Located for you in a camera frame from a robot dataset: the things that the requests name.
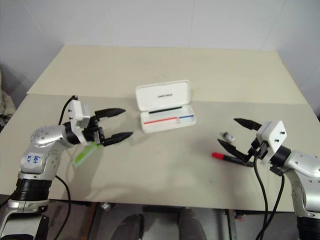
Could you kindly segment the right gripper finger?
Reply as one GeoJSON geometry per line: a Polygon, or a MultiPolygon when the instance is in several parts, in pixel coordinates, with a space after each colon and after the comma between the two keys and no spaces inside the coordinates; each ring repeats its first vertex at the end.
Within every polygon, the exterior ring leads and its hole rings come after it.
{"type": "Polygon", "coordinates": [[[234,121],[236,121],[238,124],[240,124],[241,126],[249,129],[249,130],[255,130],[258,131],[261,128],[261,124],[257,123],[253,120],[249,120],[249,119],[244,119],[244,118],[234,118],[234,121]]]}
{"type": "Polygon", "coordinates": [[[249,162],[250,157],[248,157],[248,155],[246,155],[246,154],[238,151],[237,148],[236,148],[234,145],[230,144],[230,143],[227,142],[227,141],[221,140],[221,139],[218,139],[217,141],[220,143],[220,145],[221,145],[228,153],[230,153],[230,154],[233,155],[234,157],[240,159],[240,160],[241,160],[242,162],[244,162],[244,163],[248,163],[248,162],[249,162]]]}

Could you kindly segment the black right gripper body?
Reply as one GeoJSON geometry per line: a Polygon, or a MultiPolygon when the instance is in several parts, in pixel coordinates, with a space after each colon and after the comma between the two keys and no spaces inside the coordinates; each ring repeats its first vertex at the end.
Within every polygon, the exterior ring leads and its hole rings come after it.
{"type": "Polygon", "coordinates": [[[263,140],[262,142],[259,142],[258,139],[255,138],[251,143],[247,159],[249,160],[251,157],[257,157],[258,159],[263,160],[268,153],[268,147],[269,144],[267,141],[263,140]]]}

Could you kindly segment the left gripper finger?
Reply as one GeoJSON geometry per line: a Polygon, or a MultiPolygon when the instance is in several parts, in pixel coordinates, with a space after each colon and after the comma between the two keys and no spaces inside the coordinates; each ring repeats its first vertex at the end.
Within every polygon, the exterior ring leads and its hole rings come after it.
{"type": "Polygon", "coordinates": [[[125,139],[129,138],[132,134],[133,134],[133,132],[121,132],[121,133],[113,134],[111,137],[105,138],[102,141],[102,145],[104,147],[106,147],[106,146],[120,143],[120,142],[124,141],[125,139]]]}
{"type": "Polygon", "coordinates": [[[101,119],[101,118],[111,118],[111,117],[115,117],[118,116],[122,113],[124,113],[126,110],[122,109],[122,108],[106,108],[106,109],[102,109],[102,110],[97,110],[95,111],[95,117],[97,119],[101,119]]]}

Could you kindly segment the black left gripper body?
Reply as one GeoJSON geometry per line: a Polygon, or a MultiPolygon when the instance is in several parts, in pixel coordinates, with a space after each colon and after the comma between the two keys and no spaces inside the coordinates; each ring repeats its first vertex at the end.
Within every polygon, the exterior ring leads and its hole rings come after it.
{"type": "Polygon", "coordinates": [[[87,142],[93,142],[101,145],[104,141],[104,131],[99,126],[99,118],[92,116],[88,122],[87,127],[83,130],[83,136],[87,142]]]}

